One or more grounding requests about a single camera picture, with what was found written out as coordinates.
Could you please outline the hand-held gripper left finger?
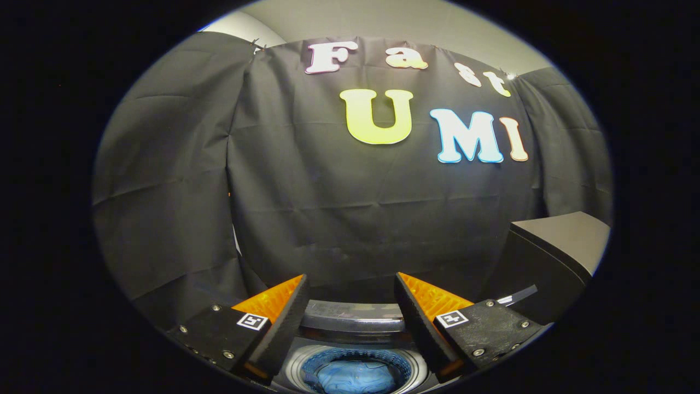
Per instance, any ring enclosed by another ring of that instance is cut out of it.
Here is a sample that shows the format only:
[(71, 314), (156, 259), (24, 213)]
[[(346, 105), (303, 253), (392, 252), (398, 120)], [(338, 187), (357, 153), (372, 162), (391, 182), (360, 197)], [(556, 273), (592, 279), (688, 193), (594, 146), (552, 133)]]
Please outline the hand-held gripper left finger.
[(235, 306), (209, 306), (167, 336), (218, 369), (269, 384), (282, 369), (308, 301), (308, 277), (298, 275)]

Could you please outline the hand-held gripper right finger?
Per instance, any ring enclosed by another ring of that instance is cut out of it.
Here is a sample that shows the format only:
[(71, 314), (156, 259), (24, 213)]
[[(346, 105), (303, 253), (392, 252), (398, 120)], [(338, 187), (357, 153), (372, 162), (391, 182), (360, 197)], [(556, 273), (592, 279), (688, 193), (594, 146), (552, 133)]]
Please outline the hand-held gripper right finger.
[(498, 301), (474, 303), (401, 272), (394, 296), (405, 328), (440, 381), (491, 368), (545, 331)]

